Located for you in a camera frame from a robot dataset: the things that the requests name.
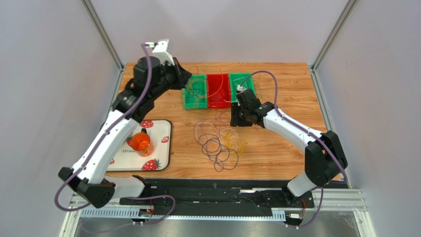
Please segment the aluminium frame rail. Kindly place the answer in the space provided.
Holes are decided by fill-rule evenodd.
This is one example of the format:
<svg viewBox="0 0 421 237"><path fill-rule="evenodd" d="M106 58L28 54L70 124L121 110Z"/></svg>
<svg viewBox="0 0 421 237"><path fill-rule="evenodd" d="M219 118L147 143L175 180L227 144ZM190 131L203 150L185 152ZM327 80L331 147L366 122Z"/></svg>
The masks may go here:
<svg viewBox="0 0 421 237"><path fill-rule="evenodd" d="M295 206L285 206L275 200L278 189L192 189L188 192L171 191L146 201L120 204L111 200L102 208L93 206L73 210L65 217L60 235L72 237L82 217L128 219L133 225L140 219L208 220L279 222L286 230L298 230L287 224L288 219L305 220L303 229L315 227L322 217L332 214L335 221L355 229L362 237L376 235L368 209L357 189L316 189Z"/></svg>

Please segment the red plastic bin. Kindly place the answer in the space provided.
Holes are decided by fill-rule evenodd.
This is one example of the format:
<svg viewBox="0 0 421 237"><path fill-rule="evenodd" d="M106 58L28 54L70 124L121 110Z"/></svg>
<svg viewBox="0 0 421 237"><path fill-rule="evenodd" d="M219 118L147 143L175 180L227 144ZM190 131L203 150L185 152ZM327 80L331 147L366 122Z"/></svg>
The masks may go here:
<svg viewBox="0 0 421 237"><path fill-rule="evenodd" d="M229 108L231 89L228 74L207 74L208 108Z"/></svg>

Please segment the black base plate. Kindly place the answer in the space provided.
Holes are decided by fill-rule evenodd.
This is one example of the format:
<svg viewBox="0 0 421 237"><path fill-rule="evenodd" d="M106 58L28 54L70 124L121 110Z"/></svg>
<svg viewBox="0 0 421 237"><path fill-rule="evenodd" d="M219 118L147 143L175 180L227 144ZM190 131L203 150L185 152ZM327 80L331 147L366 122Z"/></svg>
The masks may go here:
<svg viewBox="0 0 421 237"><path fill-rule="evenodd" d="M172 216L269 217L273 208L314 208L310 192L294 206L281 200L287 180L169 179L148 178L143 197L148 201L122 198L120 205L146 205L164 215L175 205Z"/></svg>

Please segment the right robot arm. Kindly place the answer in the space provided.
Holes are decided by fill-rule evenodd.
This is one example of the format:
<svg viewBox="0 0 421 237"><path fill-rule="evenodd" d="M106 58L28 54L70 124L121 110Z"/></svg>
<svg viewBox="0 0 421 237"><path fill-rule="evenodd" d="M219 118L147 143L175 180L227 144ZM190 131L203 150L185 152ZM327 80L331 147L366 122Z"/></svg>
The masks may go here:
<svg viewBox="0 0 421 237"><path fill-rule="evenodd" d="M231 126L258 125L289 140L304 152L304 171L282 187L281 200L287 206L299 203L303 195L324 187L348 166L338 135L325 133L296 121L271 102L261 103L248 88L237 88L231 105Z"/></svg>

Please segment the strawberry print white tray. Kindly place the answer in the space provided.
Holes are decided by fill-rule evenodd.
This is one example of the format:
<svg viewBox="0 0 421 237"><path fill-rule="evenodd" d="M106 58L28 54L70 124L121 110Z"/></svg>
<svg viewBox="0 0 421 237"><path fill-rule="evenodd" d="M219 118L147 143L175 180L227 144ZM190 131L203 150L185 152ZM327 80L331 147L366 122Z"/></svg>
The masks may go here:
<svg viewBox="0 0 421 237"><path fill-rule="evenodd" d="M108 171L161 171L169 165L173 125L169 120L144 120L124 141ZM131 146L131 138L147 133L153 150L144 156Z"/></svg>

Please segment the orange mug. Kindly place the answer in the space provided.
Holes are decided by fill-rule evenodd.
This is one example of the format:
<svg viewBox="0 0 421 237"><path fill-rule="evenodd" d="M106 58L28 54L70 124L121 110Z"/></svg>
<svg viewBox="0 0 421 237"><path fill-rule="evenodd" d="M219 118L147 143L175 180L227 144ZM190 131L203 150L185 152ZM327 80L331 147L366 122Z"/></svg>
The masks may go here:
<svg viewBox="0 0 421 237"><path fill-rule="evenodd" d="M154 144L146 128L134 134L130 139L131 148L141 157L150 156L154 151Z"/></svg>

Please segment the left green plastic bin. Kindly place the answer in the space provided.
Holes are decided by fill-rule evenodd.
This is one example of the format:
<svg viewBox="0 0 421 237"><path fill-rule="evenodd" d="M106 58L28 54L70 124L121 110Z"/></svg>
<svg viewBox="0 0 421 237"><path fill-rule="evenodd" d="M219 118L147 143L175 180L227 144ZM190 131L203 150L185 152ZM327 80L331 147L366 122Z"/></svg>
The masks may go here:
<svg viewBox="0 0 421 237"><path fill-rule="evenodd" d="M193 75L183 89L184 109L206 109L207 91L206 75Z"/></svg>

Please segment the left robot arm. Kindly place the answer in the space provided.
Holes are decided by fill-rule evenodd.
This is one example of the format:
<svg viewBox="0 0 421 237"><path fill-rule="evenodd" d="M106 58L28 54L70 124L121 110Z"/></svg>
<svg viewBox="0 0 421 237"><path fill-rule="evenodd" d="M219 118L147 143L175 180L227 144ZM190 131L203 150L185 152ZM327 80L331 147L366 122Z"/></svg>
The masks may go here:
<svg viewBox="0 0 421 237"><path fill-rule="evenodd" d="M117 95L107 120L85 154L72 167L63 167L58 173L66 185L95 208L116 198L140 198L150 188L150 183L138 175L107 177L106 170L121 145L154 108L155 100L170 89L183 89L192 76L177 58L171 63L152 56L150 67L147 60L142 57L134 66L133 78Z"/></svg>

